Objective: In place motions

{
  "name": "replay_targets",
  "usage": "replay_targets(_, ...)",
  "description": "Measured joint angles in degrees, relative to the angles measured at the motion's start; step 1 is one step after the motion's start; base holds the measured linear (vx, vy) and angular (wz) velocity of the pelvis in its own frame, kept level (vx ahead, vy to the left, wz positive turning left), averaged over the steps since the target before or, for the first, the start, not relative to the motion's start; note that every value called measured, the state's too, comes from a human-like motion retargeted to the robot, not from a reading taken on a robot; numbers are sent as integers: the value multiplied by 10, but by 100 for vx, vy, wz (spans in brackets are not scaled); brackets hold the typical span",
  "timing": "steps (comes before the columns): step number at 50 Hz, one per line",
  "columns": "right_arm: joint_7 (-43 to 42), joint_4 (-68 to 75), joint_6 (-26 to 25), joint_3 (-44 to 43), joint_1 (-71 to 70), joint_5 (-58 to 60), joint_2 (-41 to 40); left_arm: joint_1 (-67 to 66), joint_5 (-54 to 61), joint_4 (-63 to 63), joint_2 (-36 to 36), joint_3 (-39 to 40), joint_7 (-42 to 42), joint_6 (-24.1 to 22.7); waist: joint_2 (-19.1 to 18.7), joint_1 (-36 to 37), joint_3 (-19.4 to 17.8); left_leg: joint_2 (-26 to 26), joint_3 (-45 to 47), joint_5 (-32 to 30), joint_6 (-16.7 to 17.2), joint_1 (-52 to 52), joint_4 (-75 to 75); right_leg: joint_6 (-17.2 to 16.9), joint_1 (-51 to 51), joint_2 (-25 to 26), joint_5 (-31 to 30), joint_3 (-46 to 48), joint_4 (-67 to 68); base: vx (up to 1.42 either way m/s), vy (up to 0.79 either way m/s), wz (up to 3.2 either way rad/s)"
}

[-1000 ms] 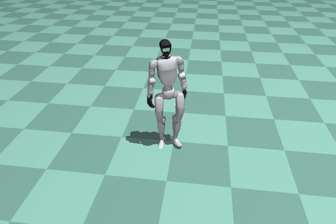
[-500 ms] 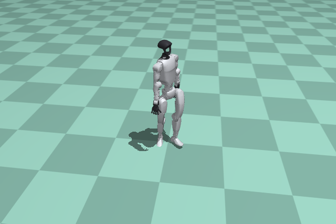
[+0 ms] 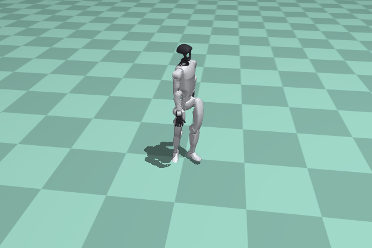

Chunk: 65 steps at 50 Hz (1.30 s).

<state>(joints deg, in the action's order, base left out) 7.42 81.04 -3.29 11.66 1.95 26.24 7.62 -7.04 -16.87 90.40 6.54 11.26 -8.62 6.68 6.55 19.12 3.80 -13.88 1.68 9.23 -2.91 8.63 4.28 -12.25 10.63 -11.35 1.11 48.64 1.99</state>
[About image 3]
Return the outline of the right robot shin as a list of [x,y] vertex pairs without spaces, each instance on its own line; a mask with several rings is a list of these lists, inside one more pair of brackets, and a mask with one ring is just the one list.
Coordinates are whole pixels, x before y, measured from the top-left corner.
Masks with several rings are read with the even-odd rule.
[[173,138],[174,152],[178,151],[179,144],[180,144],[180,137],[174,136],[174,138]]

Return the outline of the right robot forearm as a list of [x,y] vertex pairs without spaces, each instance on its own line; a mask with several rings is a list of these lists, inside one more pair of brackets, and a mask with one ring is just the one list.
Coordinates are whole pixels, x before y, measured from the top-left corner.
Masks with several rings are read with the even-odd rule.
[[180,94],[178,92],[174,94],[174,103],[176,107],[177,116],[181,116],[182,107],[181,107]]

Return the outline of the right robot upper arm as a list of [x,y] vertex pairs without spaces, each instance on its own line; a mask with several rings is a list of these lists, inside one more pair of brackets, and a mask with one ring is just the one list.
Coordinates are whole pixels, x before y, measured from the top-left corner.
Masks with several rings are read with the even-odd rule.
[[180,94],[180,97],[183,95],[183,93],[179,90],[181,79],[183,77],[183,71],[181,69],[177,69],[173,72],[172,78],[173,78],[173,95],[178,92]]

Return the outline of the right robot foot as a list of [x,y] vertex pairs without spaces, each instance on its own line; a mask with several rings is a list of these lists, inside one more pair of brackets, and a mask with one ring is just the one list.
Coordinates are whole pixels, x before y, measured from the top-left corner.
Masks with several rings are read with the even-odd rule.
[[179,158],[178,154],[179,154],[179,149],[178,149],[177,152],[173,151],[172,162],[174,162],[174,163],[178,162],[178,158]]

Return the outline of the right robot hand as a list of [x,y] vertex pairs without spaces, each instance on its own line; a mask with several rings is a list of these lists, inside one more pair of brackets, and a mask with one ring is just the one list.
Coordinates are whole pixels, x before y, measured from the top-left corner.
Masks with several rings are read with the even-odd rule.
[[182,126],[183,126],[183,122],[184,123],[186,123],[184,120],[183,120],[183,118],[182,118],[182,116],[183,116],[183,113],[182,113],[182,111],[181,111],[181,116],[177,116],[177,112],[176,112],[176,124],[175,124],[175,127],[177,126],[179,126],[179,124],[180,124],[180,127],[181,127],[181,124],[182,124]]

